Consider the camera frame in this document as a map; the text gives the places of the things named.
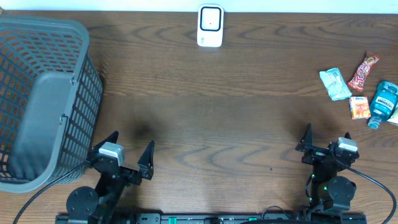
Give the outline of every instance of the white rectangular device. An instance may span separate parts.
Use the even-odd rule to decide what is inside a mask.
[[[203,5],[198,14],[198,45],[219,47],[223,43],[224,9],[218,5]]]

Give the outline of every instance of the red candy wrapper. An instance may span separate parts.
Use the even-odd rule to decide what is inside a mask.
[[[380,56],[372,53],[366,52],[365,59],[362,64],[356,70],[354,77],[351,81],[347,83],[348,86],[354,88],[358,91],[363,91],[363,85],[365,83],[366,77],[371,72],[373,65],[380,59]]]

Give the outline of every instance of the gray basket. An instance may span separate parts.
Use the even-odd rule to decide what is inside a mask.
[[[103,91],[88,44],[75,21],[0,16],[0,190],[34,190],[86,159]]]

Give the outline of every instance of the mouthwash bottle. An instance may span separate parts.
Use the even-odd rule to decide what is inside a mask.
[[[380,82],[376,95],[370,105],[371,119],[368,126],[372,129],[379,128],[382,121],[387,121],[398,101],[398,86],[388,82]]]

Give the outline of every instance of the black square outline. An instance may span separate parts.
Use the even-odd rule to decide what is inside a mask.
[[[220,18],[218,19],[218,30],[210,30],[210,29],[203,29],[201,27],[201,17],[203,15],[203,9],[218,9],[220,11]],[[203,31],[213,31],[213,32],[217,32],[221,29],[221,9],[219,7],[210,7],[210,6],[205,6],[202,9],[200,9],[200,29]]]

